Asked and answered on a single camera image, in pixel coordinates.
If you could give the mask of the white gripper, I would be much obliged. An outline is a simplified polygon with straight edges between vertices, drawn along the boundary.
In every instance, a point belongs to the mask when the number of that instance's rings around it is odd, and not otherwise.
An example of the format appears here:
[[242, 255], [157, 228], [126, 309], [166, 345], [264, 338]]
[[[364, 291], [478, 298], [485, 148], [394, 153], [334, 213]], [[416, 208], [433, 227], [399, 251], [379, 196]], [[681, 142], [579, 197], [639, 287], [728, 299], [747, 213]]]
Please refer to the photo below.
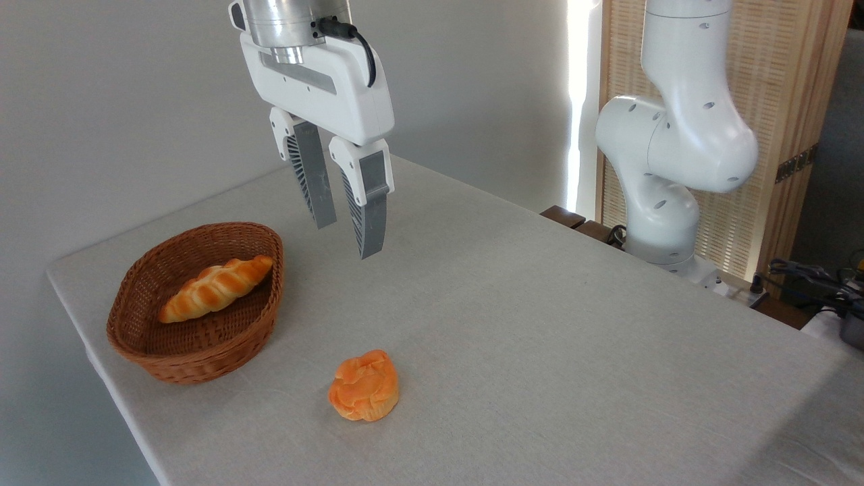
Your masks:
[[328, 150], [342, 173], [359, 257], [380, 252], [387, 196], [395, 190], [391, 153], [382, 139], [395, 123], [380, 60], [368, 87], [365, 50], [356, 41], [327, 38], [303, 47], [300, 64], [275, 61], [248, 33], [240, 34], [240, 45], [256, 91], [273, 106], [269, 123], [279, 155], [291, 165], [316, 227], [337, 221], [319, 126], [337, 135]]

